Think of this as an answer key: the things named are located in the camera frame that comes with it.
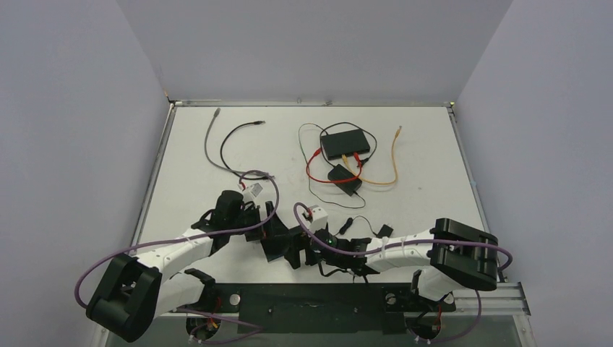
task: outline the gray wall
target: gray wall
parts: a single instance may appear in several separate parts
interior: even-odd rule
[[[88,346],[72,287],[129,243],[168,104],[113,0],[3,1],[0,52],[0,346]]]
[[[172,99],[456,100],[511,0],[118,0]]]
[[[543,346],[610,346],[613,1],[514,0],[457,115]]]

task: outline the metal frame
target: metal frame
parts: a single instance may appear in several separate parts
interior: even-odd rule
[[[262,106],[262,107],[321,107],[321,106],[332,106],[332,107],[445,107],[447,112],[449,113],[450,122],[453,128],[453,132],[458,142],[458,147],[460,149],[460,154],[462,155],[462,160],[464,162],[464,167],[466,169],[466,174],[468,175],[468,179],[471,183],[471,188],[473,191],[473,195],[477,204],[477,208],[479,210],[479,215],[481,217],[481,222],[483,223],[484,230],[487,233],[490,233],[490,229],[487,223],[487,219],[485,216],[485,212],[483,209],[483,205],[481,203],[481,198],[479,196],[479,191],[476,187],[476,182],[473,179],[473,174],[471,172],[470,166],[468,164],[468,160],[466,158],[466,154],[464,152],[464,147],[460,138],[460,134],[458,131],[457,120],[455,118],[455,113],[453,110],[454,103],[414,103],[414,102],[403,102],[403,101],[366,101],[366,102],[332,102],[331,100],[317,101],[317,100],[309,100],[303,101],[298,98],[293,102],[288,101],[224,101],[224,100],[176,100],[171,101],[170,107],[168,110],[168,115],[166,119],[166,125],[164,126],[164,130],[161,135],[160,145],[158,147],[158,154],[155,159],[155,163],[153,165],[151,177],[148,182],[147,191],[145,193],[145,198],[142,203],[141,211],[138,218],[137,226],[134,230],[134,237],[132,238],[132,245],[135,245],[139,242],[140,237],[142,235],[142,230],[147,219],[147,213],[149,211],[149,206],[151,199],[153,197],[153,192],[155,190],[155,183],[157,182],[158,175],[160,173],[160,167],[162,165],[164,152],[166,151],[166,145],[168,144],[168,138],[170,137],[170,133],[172,130],[172,125],[174,122],[174,117],[176,114],[176,108],[178,107],[212,107],[212,106],[233,106],[233,107],[253,107],[253,106]],[[455,300],[458,310],[456,312],[450,313],[450,315],[475,315],[477,303],[476,303],[476,295],[474,291],[470,290],[462,290],[455,291]],[[536,342],[534,340],[534,336],[532,333],[532,329],[530,327],[530,322],[528,320],[528,316],[530,315],[530,309],[528,308],[528,302],[526,301],[526,296],[524,295],[523,288],[521,283],[500,283],[499,289],[494,292],[481,292],[481,302],[482,302],[482,314],[483,315],[512,315],[515,321],[515,326],[517,327],[518,336],[522,343],[522,346],[527,347],[536,347]],[[177,314],[168,313],[165,315],[176,316]],[[106,345],[106,341],[108,340],[108,331],[107,329],[101,327],[100,325],[95,326],[95,332],[93,335],[92,347],[104,347]]]

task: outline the white table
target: white table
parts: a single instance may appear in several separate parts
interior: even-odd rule
[[[172,239],[182,234],[210,208],[225,189],[237,190],[237,178],[210,165],[203,143],[214,107],[179,107],[168,138],[155,183],[140,242]],[[295,202],[321,205],[328,211],[330,230],[336,232],[347,217],[364,215],[375,232],[386,223],[394,228],[392,237],[415,234],[434,226],[437,218],[452,218],[480,230],[483,225],[471,190],[455,134],[443,107],[224,107],[209,139],[209,154],[221,164],[219,146],[237,125],[264,120],[266,124],[240,129],[228,140],[224,158],[238,170],[259,169],[276,177],[280,188],[278,215],[289,227],[298,225],[293,217]],[[393,187],[362,184],[359,193],[367,201],[360,210],[322,204],[307,189],[305,164],[298,144],[298,128],[312,122],[322,127],[350,121],[377,137],[379,147],[365,166],[363,177],[373,181],[393,178],[390,147],[399,125],[396,143],[400,178]],[[332,128],[330,132],[353,129]],[[308,157],[319,147],[320,131],[304,127],[301,132]],[[312,175],[327,179],[330,170],[321,157],[312,164]],[[265,197],[274,201],[274,189],[263,183]],[[312,183],[324,200],[359,206],[333,184]],[[372,236],[363,220],[355,220],[346,238]],[[338,273],[324,278],[317,266],[302,265],[292,270],[283,259],[267,263],[259,242],[233,236],[230,243],[211,258],[195,262],[198,268],[220,283],[344,283],[350,275]],[[324,265],[324,270],[332,267]],[[412,269],[394,269],[369,276],[373,282],[408,282]]]

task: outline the power adapter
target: power adapter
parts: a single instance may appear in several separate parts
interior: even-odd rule
[[[352,179],[353,177],[355,176],[341,164],[338,164],[332,170],[330,170],[330,172],[327,173],[327,179],[331,181]],[[354,179],[353,181],[347,181],[344,183],[335,183],[335,184],[337,187],[340,188],[340,190],[345,192],[347,195],[352,196],[355,192],[357,192],[359,187],[361,187],[362,180]]]

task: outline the yellow cable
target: yellow cable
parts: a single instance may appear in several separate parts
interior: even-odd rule
[[[373,181],[370,181],[360,176],[360,179],[362,181],[366,183],[370,183],[370,184],[376,184],[379,186],[389,186],[398,181],[398,169],[396,168],[396,158],[394,156],[394,147],[396,146],[396,139],[398,138],[398,135],[400,135],[401,130],[402,130],[402,126],[398,127],[398,130],[396,130],[396,135],[394,135],[394,140],[392,141],[392,165],[394,166],[394,180],[390,182],[373,182]],[[356,173],[353,172],[353,170],[351,170],[351,167],[349,166],[349,160],[347,160],[347,157],[344,154],[343,154],[343,162],[345,163],[345,166],[347,166],[347,169],[349,170],[349,172],[351,172],[355,176]]]

